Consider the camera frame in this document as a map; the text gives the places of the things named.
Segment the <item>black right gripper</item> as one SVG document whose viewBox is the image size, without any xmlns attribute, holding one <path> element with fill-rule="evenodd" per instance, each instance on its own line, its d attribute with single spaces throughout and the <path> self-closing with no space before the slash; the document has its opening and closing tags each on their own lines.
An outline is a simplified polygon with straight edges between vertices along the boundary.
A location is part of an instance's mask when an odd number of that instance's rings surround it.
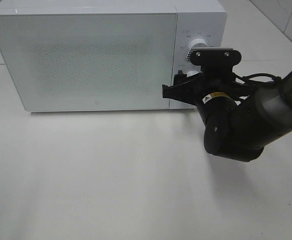
<svg viewBox="0 0 292 240">
<path fill-rule="evenodd" d="M 237 107 L 226 92 L 229 81 L 224 74 L 197 73 L 187 77 L 179 70 L 174 76 L 175 85 L 162 85 L 162 97 L 185 104 L 196 105 L 205 126 L 209 118 L 228 114 Z"/>
</svg>

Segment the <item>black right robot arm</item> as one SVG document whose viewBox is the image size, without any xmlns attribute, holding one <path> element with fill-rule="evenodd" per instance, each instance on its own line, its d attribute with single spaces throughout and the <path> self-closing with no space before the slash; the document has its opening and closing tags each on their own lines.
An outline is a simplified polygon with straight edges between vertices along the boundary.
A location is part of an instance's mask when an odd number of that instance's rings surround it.
<svg viewBox="0 0 292 240">
<path fill-rule="evenodd" d="M 232 67 L 203 67 L 193 76 L 179 71 L 176 78 L 162 95 L 197 108 L 209 154 L 249 162 L 292 132 L 292 72 L 261 82 L 255 74 L 236 75 Z"/>
</svg>

